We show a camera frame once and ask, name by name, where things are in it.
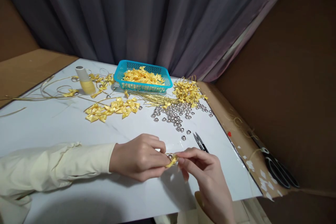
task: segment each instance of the blue plastic basket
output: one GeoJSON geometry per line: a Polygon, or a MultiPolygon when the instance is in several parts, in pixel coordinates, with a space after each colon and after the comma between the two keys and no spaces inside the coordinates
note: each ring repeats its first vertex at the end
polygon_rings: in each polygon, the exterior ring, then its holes
{"type": "Polygon", "coordinates": [[[132,89],[132,90],[144,90],[149,92],[165,92],[168,88],[173,86],[172,80],[169,76],[168,70],[162,66],[149,65],[145,63],[121,60],[118,64],[117,70],[115,71],[114,79],[119,82],[119,85],[123,89],[132,89]],[[164,85],[153,85],[140,82],[128,82],[122,80],[124,77],[124,72],[127,70],[139,69],[139,67],[145,66],[145,70],[149,73],[161,74],[161,77],[164,79],[164,85]]]}

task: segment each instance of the scissors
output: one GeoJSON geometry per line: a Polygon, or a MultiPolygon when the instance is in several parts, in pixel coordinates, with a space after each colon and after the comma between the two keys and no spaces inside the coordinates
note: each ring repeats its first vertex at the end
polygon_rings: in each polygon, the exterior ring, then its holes
{"type": "Polygon", "coordinates": [[[265,157],[267,169],[273,176],[273,178],[284,188],[289,189],[291,185],[295,188],[300,188],[299,183],[294,178],[294,176],[287,170],[287,168],[275,157],[273,157],[268,149],[266,149],[266,147],[255,136],[253,136],[251,132],[249,132],[249,135],[256,143],[256,145],[261,149],[261,152],[265,157]]]}
{"type": "Polygon", "coordinates": [[[205,152],[209,153],[208,149],[205,147],[205,144],[203,143],[203,141],[200,138],[200,136],[197,134],[197,132],[195,132],[195,133],[196,133],[196,135],[194,133],[193,133],[193,135],[194,135],[194,138],[195,138],[198,146],[201,148],[202,151],[205,151],[205,152]]]}

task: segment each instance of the gray curtain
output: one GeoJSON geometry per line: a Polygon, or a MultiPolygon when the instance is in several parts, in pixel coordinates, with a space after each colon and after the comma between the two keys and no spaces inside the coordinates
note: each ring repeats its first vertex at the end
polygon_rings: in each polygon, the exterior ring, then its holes
{"type": "Polygon", "coordinates": [[[267,0],[12,1],[43,48],[189,77],[209,72],[267,0]]]}

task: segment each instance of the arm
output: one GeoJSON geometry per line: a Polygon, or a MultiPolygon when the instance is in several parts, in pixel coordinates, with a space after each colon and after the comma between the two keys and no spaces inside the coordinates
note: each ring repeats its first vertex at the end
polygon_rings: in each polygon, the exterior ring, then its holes
{"type": "Polygon", "coordinates": [[[184,179],[192,174],[199,185],[195,193],[198,224],[234,224],[232,198],[219,159],[197,148],[176,153],[184,179]]]}
{"type": "Polygon", "coordinates": [[[28,194],[69,186],[73,180],[109,173],[114,143],[81,146],[64,143],[23,149],[0,158],[0,218],[22,223],[30,209],[28,194]]]}
{"type": "Polygon", "coordinates": [[[82,146],[63,143],[23,149],[0,158],[0,223],[22,223],[30,209],[28,194],[71,185],[101,173],[120,173],[139,181],[160,177],[170,160],[164,142],[141,134],[123,144],[82,146]]]}

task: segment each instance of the hand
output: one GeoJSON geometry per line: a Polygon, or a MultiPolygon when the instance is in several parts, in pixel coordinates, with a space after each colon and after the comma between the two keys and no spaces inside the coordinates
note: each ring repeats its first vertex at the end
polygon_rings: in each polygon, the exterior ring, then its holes
{"type": "Polygon", "coordinates": [[[127,143],[115,145],[109,170],[140,182],[160,177],[170,163],[165,152],[166,145],[158,137],[141,134],[127,143]]]}
{"type": "Polygon", "coordinates": [[[231,194],[218,157],[195,147],[176,154],[184,179],[189,179],[189,173],[197,179],[204,212],[216,224],[235,223],[231,194]]]}

